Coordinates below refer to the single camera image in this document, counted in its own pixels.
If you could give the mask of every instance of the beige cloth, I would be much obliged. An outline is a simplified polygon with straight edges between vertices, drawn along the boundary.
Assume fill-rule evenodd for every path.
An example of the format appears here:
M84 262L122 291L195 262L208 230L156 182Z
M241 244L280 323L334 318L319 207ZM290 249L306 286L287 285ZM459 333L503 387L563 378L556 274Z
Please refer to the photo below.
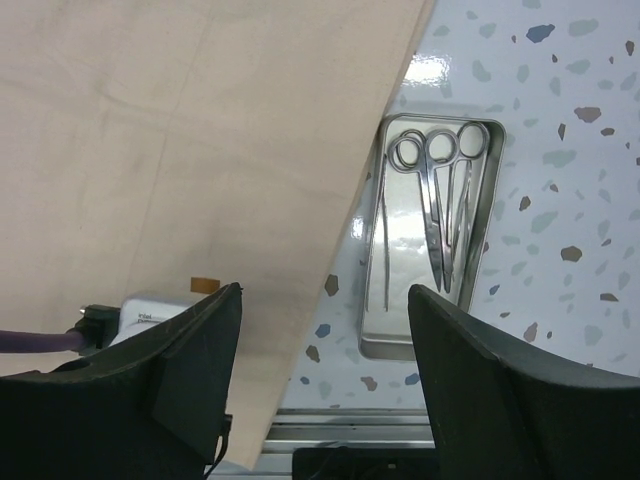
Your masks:
M251 466L431 3L2 2L0 327L239 281L228 456Z

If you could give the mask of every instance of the metal tray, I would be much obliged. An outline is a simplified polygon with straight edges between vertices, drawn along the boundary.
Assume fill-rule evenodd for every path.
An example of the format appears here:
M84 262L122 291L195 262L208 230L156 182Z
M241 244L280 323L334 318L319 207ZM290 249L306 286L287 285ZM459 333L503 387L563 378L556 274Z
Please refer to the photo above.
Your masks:
M427 132L434 128L448 128L457 132L469 121L481 122L487 127L489 146L486 155L473 162L469 190L472 219L470 235L460 241L464 247L460 247L463 250L458 252L454 262L451 291L446 293L443 289L440 292L444 298L468 311L493 207L506 138L504 127L494 120L416 114L393 115L380 126L373 170L376 194L373 195L372 215L367 222L369 261L366 291L361 306L359 344L365 357L414 360L407 294L415 283L437 291L424 238L418 176L400 174L385 165L387 146L406 129ZM447 177L442 178L440 175L438 173L439 189L442 198L446 198ZM384 293L385 275L388 276L389 286L387 302Z

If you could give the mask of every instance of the white speckled countertop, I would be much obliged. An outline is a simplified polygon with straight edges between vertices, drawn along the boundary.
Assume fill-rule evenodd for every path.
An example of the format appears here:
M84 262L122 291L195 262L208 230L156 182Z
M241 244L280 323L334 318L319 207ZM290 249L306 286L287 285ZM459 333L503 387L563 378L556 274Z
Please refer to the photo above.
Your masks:
M508 132L471 313L628 375L640 373L636 45L634 0L439 2L392 108L495 119ZM367 207L345 235L285 408L424 406L414 363L358 351Z

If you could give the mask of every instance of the surgical scissors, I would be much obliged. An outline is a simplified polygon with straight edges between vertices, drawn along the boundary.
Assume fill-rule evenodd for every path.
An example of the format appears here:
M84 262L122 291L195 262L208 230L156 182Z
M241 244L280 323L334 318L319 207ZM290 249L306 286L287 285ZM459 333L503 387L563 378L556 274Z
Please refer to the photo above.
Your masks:
M464 152L462 139L464 133L470 128L477 128L482 137L482 144L475 152ZM450 153L444 157L434 157L431 153L433 142L438 137L449 140ZM415 149L415 154L409 160L402 153L403 144L410 144ZM464 223L469 223L468 196L471 181L472 164L474 160L481 159L489 146L489 131L480 122L467 122L457 133L449 129L436 129L427 135L420 130L405 130L389 144L387 159L391 167L401 174L417 173L420 182L420 197L422 202L422 218L424 222L425 240L429 252L429 262L438 291L451 292L453 279L453 264L458 239L462 229L462 217ZM464 170L462 194L457 202L454 212L454 188L457 166L459 162L467 162ZM438 170L448 169L448 186L446 207L443 202L438 185Z

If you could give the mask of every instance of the scissors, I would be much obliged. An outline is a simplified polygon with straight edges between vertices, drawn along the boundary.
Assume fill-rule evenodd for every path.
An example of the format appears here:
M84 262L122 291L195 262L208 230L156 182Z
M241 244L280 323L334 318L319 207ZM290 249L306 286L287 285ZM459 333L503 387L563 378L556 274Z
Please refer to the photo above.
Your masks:
M470 128L477 128L482 137L481 147L475 152L465 152L461 146L463 135ZM430 152L434 140L438 137L444 137L450 143L450 153L445 157L436 158ZM404 156L401 149L402 145L407 143L414 147L415 152L409 159ZM481 159L488 145L489 131L480 122L467 122L457 133L449 129L436 129L425 135L420 130L409 129L389 144L387 158L391 167L401 174L418 174L425 239L438 291L441 291L444 285L445 292L451 292L454 255L462 225L469 223L468 196L472 172L471 162ZM467 166L464 169L462 195L454 212L455 177L458 163L463 161L467 162ZM448 188L446 203L443 206L437 171L445 168L448 169Z

